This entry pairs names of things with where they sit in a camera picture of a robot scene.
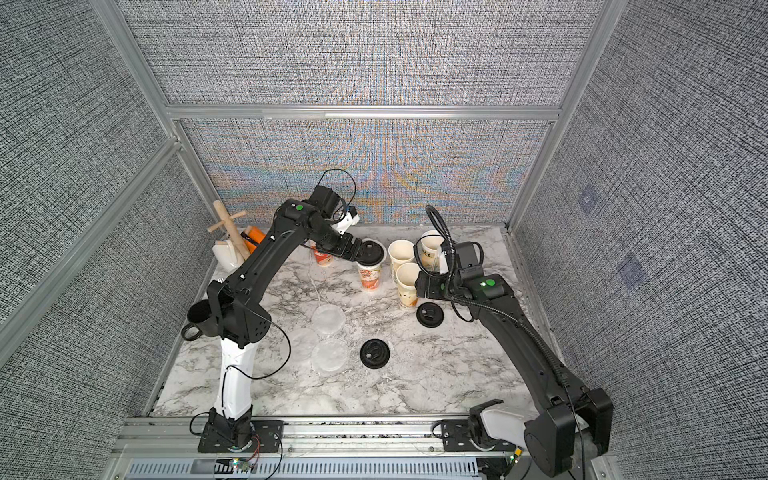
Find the red paper milk tea cup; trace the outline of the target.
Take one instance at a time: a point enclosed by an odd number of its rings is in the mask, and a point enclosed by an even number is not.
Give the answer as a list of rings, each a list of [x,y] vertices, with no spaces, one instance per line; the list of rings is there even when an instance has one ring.
[[[318,266],[320,267],[327,267],[329,266],[333,261],[333,256],[322,249],[320,249],[317,245],[314,245],[312,247],[313,256]]]

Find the red white paper cup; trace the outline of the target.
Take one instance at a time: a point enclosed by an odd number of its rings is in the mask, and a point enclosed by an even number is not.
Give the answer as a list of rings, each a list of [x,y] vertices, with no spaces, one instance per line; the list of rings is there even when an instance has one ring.
[[[375,291],[379,288],[381,284],[381,270],[380,264],[370,266],[358,265],[361,287],[364,291]]]

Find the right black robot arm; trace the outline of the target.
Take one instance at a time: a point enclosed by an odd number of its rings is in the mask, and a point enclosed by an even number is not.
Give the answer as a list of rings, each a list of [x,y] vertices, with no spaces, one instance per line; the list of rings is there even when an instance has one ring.
[[[485,403],[474,412],[477,441],[504,440],[525,447],[550,477],[609,451],[613,403],[601,388],[591,389],[560,361],[525,316],[512,287],[498,274],[479,276],[452,288],[445,275],[424,272],[417,295],[453,300],[468,308],[498,341],[517,369],[538,411],[530,420],[513,420],[500,403]]]

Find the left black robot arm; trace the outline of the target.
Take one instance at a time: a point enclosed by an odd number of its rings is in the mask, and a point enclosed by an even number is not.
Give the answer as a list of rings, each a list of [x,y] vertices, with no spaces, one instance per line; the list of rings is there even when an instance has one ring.
[[[362,241],[347,229],[359,222],[353,206],[336,214],[339,199],[303,201],[289,199],[276,210],[273,223],[253,254],[224,281],[207,287],[210,313],[201,330],[219,337],[237,353],[258,343],[272,326],[271,315],[261,301],[273,277],[295,249],[313,241],[324,253],[355,261]]]

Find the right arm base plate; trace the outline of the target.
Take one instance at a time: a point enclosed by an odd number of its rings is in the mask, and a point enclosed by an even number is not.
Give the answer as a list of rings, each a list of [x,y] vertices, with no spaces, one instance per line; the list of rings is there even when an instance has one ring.
[[[515,452],[524,447],[506,440],[492,439],[472,426],[469,419],[439,420],[433,434],[442,442],[446,452]]]

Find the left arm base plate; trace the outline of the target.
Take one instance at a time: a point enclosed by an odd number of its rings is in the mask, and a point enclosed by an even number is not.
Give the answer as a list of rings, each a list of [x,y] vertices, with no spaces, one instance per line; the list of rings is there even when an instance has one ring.
[[[278,453],[284,431],[281,420],[254,421],[243,416],[226,419],[211,409],[197,451],[199,453]]]

